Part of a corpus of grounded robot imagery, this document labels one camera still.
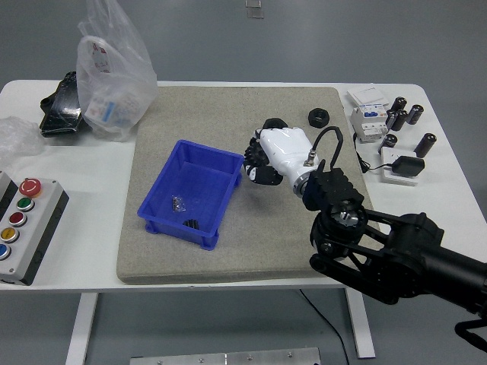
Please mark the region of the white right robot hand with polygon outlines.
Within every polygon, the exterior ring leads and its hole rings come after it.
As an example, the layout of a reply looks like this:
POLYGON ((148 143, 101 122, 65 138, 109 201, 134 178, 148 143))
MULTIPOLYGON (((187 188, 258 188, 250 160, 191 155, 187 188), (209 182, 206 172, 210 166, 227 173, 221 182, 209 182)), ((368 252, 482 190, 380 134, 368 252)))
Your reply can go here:
POLYGON ((287 179, 295 195, 302 195, 318 159, 300 128, 258 129, 244 152, 243 167, 253 183, 277 186, 287 179))

